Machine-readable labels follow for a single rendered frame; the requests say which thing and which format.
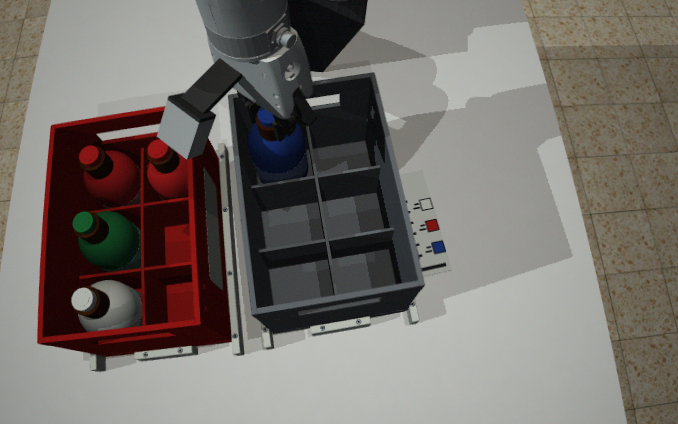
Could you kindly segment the red bottle crate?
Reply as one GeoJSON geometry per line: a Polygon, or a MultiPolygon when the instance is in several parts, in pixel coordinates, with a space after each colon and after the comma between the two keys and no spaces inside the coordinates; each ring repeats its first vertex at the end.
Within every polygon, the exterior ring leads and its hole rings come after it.
{"type": "Polygon", "coordinates": [[[110,357],[232,342],[219,158],[209,138],[203,154],[187,160],[188,197],[162,201],[146,173],[147,149],[159,139],[158,132],[104,141],[97,135],[160,124],[164,108],[51,125],[37,344],[110,357]],[[141,204],[106,209],[89,195],[79,163],[80,151],[89,145],[134,161],[141,169],[141,204]],[[72,225],[84,211],[117,212],[141,229],[141,268],[104,273],[85,259],[72,225]],[[71,297],[102,280],[120,281],[142,293],[143,326],[83,328],[71,297]]]}

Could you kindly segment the blue bottle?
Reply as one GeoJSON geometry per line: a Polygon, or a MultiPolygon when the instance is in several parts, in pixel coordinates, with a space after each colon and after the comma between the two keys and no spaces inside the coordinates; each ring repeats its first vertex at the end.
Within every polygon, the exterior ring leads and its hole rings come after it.
{"type": "Polygon", "coordinates": [[[308,159],[304,134],[296,123],[290,136],[275,139],[273,115],[260,108],[247,136],[247,146],[262,184],[306,177],[308,159]]]}

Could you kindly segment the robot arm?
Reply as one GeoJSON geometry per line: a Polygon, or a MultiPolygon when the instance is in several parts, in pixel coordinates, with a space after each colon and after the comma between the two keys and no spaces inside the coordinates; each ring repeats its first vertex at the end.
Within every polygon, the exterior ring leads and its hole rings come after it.
{"type": "MultiPolygon", "coordinates": [[[[225,55],[252,58],[295,44],[287,0],[195,1],[210,42],[225,55]]],[[[210,110],[241,78],[219,58],[185,93],[168,96],[157,137],[186,160],[202,155],[216,117],[210,110]]]]}

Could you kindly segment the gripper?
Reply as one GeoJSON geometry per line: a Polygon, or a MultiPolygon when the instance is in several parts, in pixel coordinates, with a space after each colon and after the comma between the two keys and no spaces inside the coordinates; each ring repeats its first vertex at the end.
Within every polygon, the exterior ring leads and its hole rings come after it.
{"type": "Polygon", "coordinates": [[[289,29],[296,35],[292,48],[277,46],[271,53],[252,58],[235,58],[221,53],[209,41],[207,34],[213,61],[221,58],[242,74],[233,89],[237,91],[239,99],[246,102],[244,107],[249,121],[256,123],[255,117],[261,107],[270,112],[274,117],[272,126],[279,142],[294,132],[297,122],[311,126],[317,119],[305,99],[313,94],[306,52],[291,24],[289,29]]]}

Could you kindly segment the white paper pick list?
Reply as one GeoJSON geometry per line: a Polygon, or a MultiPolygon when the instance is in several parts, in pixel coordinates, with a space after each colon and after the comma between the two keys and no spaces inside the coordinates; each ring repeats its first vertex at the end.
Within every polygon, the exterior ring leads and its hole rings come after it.
{"type": "Polygon", "coordinates": [[[400,175],[423,277],[451,271],[423,171],[400,175]]]}

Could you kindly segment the green bottle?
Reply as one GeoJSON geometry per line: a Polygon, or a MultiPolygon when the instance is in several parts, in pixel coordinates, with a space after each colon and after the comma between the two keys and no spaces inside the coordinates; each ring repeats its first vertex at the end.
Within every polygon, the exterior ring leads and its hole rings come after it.
{"type": "Polygon", "coordinates": [[[72,225],[80,251],[90,263],[106,272],[141,268],[141,230],[125,216],[84,211],[72,225]]]}

